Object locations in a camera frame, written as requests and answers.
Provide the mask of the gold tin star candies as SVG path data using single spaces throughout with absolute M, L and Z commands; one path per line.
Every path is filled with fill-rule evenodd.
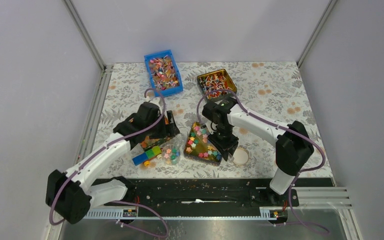
M 208 165 L 219 166 L 222 160 L 221 153 L 210 142 L 212 132 L 199 122 L 194 122 L 187 134 L 183 153 L 187 159 Z

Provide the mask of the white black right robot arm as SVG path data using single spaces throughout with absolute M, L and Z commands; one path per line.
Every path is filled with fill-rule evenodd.
M 304 125 L 299 121 L 283 124 L 264 119 L 259 113 L 243 109 L 232 97 L 220 103 L 209 101 L 204 105 L 202 115 L 216 125 L 208 139 L 225 160 L 234 154 L 239 145 L 238 137 L 233 134 L 234 127 L 251 132 L 275 148 L 277 170 L 270 181 L 266 198 L 273 206 L 281 205 L 287 199 L 287 189 L 315 151 Z

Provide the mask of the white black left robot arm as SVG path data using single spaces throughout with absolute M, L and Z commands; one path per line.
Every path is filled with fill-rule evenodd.
M 173 138 L 179 132 L 173 112 L 163 102 L 143 102 L 137 112 L 118 123 L 104 143 L 86 158 L 65 171 L 56 169 L 49 174 L 45 195 L 45 203 L 50 207 L 49 222 L 57 224 L 54 213 L 76 224 L 94 207 L 112 201 L 124 206 L 132 204 L 135 192 L 125 180 L 113 178 L 97 185 L 95 180 L 146 138 Z

